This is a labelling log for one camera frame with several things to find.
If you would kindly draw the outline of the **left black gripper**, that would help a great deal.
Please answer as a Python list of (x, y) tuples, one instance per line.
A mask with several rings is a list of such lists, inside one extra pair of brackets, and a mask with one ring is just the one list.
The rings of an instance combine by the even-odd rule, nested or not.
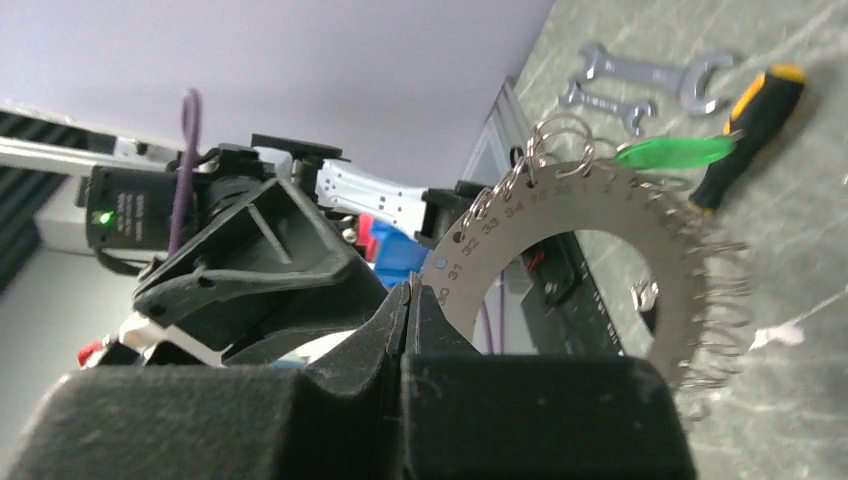
[(118, 332), (80, 351), (101, 365), (274, 365), (315, 359), (305, 344), (344, 337), (386, 288), (318, 207), (271, 180), (243, 196), (149, 274)]

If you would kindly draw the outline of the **numbered metal key ring disc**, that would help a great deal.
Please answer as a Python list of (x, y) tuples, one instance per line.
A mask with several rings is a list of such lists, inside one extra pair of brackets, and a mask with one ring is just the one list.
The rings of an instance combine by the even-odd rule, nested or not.
[(750, 248), (684, 204), (689, 183), (629, 168), (630, 146), (573, 113), (535, 123), (516, 164), (435, 248), (422, 281), (449, 323), (475, 333), (496, 277), (533, 244), (572, 233), (621, 344), (646, 358), (687, 424), (739, 373), (752, 320)]

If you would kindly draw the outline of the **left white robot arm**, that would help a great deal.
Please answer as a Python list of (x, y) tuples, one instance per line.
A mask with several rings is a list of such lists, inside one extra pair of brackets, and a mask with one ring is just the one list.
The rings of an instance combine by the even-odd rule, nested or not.
[(214, 351), (290, 328), (360, 325), (387, 289), (339, 221), (368, 215), (434, 247), (481, 190), (370, 180), (338, 148), (263, 135), (198, 157), (215, 163), (207, 173), (181, 160), (122, 168), (105, 154), (9, 138), (1, 153), (22, 168), (89, 169), (84, 225), (99, 261), (139, 278), (137, 314)]

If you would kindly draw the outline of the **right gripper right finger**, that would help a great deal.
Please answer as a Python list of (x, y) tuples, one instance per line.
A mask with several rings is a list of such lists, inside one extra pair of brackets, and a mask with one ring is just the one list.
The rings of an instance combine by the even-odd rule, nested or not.
[(410, 479), (693, 479), (670, 390), (647, 361), (483, 355), (414, 289), (401, 360)]

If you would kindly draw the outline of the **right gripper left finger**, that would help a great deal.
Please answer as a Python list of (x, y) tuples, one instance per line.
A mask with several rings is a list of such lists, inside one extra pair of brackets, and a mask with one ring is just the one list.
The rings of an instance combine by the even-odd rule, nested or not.
[(103, 366), (60, 380), (10, 479), (400, 479), (411, 289), (304, 368)]

